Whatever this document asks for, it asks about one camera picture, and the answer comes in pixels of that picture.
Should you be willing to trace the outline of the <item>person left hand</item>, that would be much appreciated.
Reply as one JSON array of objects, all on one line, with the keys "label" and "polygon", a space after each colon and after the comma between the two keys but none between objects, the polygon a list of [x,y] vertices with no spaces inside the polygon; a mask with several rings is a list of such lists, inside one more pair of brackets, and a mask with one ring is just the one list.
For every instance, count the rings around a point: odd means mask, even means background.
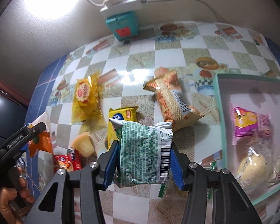
[{"label": "person left hand", "polygon": [[[30,190],[27,188],[27,180],[21,177],[22,168],[18,167],[18,174],[20,175],[18,182],[21,186],[20,196],[28,203],[34,203],[34,197],[31,195]],[[9,224],[22,224],[23,222],[16,217],[13,213],[8,202],[17,197],[16,189],[6,187],[0,188],[0,212]]]}]

